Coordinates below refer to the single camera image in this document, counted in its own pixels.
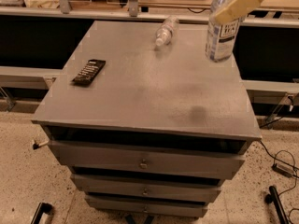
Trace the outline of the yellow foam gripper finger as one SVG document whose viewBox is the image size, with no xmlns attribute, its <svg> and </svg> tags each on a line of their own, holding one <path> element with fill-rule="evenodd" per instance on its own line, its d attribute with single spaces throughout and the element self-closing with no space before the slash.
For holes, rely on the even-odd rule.
<svg viewBox="0 0 299 224">
<path fill-rule="evenodd" d="M 213 11 L 213 21 L 225 24 L 246 16 L 257 8 L 263 0 L 223 0 Z"/>
</svg>

